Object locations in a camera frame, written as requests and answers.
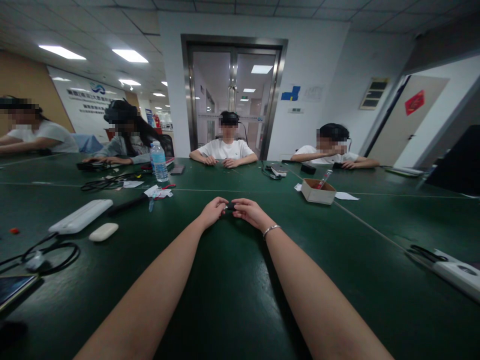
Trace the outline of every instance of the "small box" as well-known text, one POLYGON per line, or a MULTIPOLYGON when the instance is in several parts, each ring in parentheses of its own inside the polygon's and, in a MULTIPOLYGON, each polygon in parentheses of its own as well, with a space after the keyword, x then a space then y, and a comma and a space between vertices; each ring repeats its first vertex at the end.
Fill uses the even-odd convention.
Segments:
POLYGON ((337 190, 328 182, 323 184, 321 190, 315 187, 320 183, 318 179, 303 179, 301 184, 301 193, 310 203, 319 203, 331 205, 335 200, 337 190))

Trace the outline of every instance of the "red sign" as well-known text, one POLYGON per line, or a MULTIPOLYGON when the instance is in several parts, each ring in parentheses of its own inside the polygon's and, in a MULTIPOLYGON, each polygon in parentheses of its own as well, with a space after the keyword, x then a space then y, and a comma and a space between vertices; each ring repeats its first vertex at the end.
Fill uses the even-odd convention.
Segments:
POLYGON ((410 115, 420 109, 423 105, 425 105, 425 96, 424 91, 420 91, 417 95, 412 97, 410 100, 405 102, 405 110, 406 115, 410 115))

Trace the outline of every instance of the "power strip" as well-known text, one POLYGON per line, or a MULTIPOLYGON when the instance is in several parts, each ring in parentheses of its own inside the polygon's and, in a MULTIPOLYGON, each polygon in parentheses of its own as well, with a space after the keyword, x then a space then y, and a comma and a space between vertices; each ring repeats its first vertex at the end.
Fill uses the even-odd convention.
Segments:
POLYGON ((92 200, 55 225, 50 226, 48 231, 50 233, 59 233, 60 235, 76 234, 82 231, 113 204, 114 202, 110 199, 92 200))

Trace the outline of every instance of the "bracelet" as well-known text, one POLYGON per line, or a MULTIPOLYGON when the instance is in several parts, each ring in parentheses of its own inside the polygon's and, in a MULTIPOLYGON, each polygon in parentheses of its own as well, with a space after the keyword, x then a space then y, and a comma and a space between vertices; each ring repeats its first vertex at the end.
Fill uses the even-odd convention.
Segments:
POLYGON ((274 225, 274 226, 270 226, 264 233, 263 233, 263 238, 265 239, 265 236, 267 235, 267 233, 270 231, 270 230, 273 230, 275 228, 279 228, 281 229, 282 227, 280 225, 274 225))

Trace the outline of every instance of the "door frame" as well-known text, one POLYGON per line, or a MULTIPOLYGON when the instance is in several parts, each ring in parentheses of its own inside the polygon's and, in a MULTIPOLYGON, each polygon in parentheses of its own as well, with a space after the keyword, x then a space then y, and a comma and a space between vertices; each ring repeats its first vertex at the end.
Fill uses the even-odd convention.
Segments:
POLYGON ((198 148, 195 79, 192 76, 193 51, 230 52, 230 62, 231 65, 233 65, 230 66, 230 86, 236 86, 238 54, 275 55, 275 64, 273 66, 270 94, 268 97, 268 109, 261 131, 262 143, 260 159, 266 160, 280 94, 280 83, 285 66, 287 46, 288 40, 286 39, 195 34, 181 35, 190 151, 198 148))

